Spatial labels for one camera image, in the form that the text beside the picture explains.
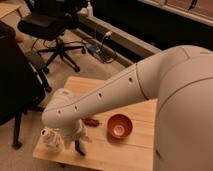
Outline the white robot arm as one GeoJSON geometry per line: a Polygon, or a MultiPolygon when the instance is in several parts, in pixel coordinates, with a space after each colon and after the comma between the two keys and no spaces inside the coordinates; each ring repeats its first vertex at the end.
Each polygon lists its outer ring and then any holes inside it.
{"type": "Polygon", "coordinates": [[[157,101],[153,171],[213,171],[213,51],[203,47],[156,53],[81,96],[59,89],[42,122],[72,139],[83,118],[151,99],[157,101]]]}

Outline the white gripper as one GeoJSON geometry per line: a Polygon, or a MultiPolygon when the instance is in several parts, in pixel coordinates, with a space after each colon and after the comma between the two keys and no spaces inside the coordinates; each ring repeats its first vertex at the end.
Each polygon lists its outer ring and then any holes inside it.
{"type": "Polygon", "coordinates": [[[77,140],[80,140],[85,148],[84,142],[89,142],[90,139],[87,136],[85,125],[82,121],[72,122],[67,127],[61,129],[61,136],[64,141],[64,146],[68,148],[71,144],[74,144],[77,140]]]}

